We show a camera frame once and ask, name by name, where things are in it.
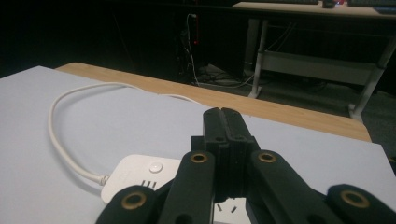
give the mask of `white power strip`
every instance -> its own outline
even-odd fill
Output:
[[[127,156],[120,161],[103,187],[102,200],[109,203],[117,192],[133,185],[158,189],[175,177],[179,165],[179,160],[142,155]],[[215,204],[214,223],[250,223],[245,201],[244,198],[238,198]]]

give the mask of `desk leg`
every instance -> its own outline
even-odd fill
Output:
[[[257,98],[262,87],[259,87],[260,73],[262,72],[262,55],[264,54],[265,37],[267,36],[268,21],[262,22],[262,34],[260,36],[259,50],[257,51],[256,67],[254,68],[253,87],[248,95],[250,98]]]
[[[387,67],[388,61],[393,54],[393,51],[396,49],[396,34],[389,40],[387,46],[385,47],[384,52],[381,55],[381,58],[376,65],[376,68],[372,71],[370,77],[368,78],[366,85],[364,87],[363,92],[358,100],[356,105],[349,105],[349,115],[353,119],[357,119],[363,122],[361,118],[361,112],[364,107],[366,107],[370,96],[373,94],[376,84],[378,84],[379,79],[382,77],[382,74]]]

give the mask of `power strip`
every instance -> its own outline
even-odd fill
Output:
[[[179,165],[180,160],[143,155],[127,156],[120,161],[103,187],[102,200],[109,203],[117,192],[133,185],[158,189],[175,177]],[[245,201],[244,198],[238,198],[215,204],[214,223],[250,223]]]

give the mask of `white button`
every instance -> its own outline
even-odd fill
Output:
[[[152,163],[149,167],[149,171],[152,172],[153,174],[159,173],[163,169],[163,164],[156,161]]]

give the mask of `wooden desktop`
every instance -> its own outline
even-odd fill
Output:
[[[84,63],[69,63],[57,70],[105,82],[123,82],[146,91],[189,97],[203,105],[230,107],[242,114],[270,119],[311,130],[371,142],[366,127],[357,120],[281,105],[230,93],[212,91],[176,82],[144,77]]]

